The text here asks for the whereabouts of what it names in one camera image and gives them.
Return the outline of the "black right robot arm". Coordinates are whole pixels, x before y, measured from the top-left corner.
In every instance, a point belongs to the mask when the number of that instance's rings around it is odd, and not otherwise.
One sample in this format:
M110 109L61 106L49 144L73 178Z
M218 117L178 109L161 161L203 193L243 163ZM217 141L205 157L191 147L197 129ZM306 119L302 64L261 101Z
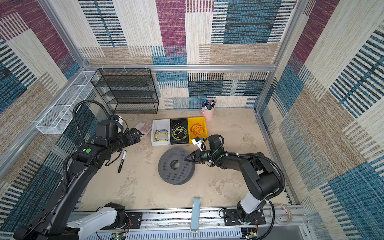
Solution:
M224 149L224 137L211 135L206 139L195 138L198 149L184 160L195 164L207 164L223 170L242 173L248 192L237 204L237 215L241 224L250 223L270 199L278 196L286 181L281 168L262 153L239 154Z

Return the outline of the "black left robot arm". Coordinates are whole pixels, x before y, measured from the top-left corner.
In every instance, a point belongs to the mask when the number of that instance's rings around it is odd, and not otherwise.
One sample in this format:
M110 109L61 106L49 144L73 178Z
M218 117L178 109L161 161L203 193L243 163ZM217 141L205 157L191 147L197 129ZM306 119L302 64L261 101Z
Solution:
M112 164L112 154L141 140L139 130L124 128L117 116L109 115L101 103L92 103L100 106L107 118L97 124L92 140L86 142L85 137L80 135L82 144L63 162L62 182L32 222L15 231L15 240L84 240L102 228L120 228L126 224L125 207L115 203L109 203L78 221L68 221L91 179L102 166Z

